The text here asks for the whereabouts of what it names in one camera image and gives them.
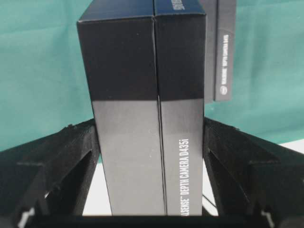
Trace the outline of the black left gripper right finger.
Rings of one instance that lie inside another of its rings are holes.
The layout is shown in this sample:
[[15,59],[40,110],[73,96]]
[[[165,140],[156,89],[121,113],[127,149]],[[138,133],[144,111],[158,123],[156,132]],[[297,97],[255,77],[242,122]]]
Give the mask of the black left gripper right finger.
[[203,158],[223,226],[303,227],[302,153],[209,118],[203,136]]

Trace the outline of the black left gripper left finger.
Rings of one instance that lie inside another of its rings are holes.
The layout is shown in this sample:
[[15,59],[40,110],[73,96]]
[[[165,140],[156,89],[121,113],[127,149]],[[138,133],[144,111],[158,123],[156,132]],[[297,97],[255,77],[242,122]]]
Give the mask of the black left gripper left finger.
[[0,153],[0,225],[82,216],[100,154],[94,119]]

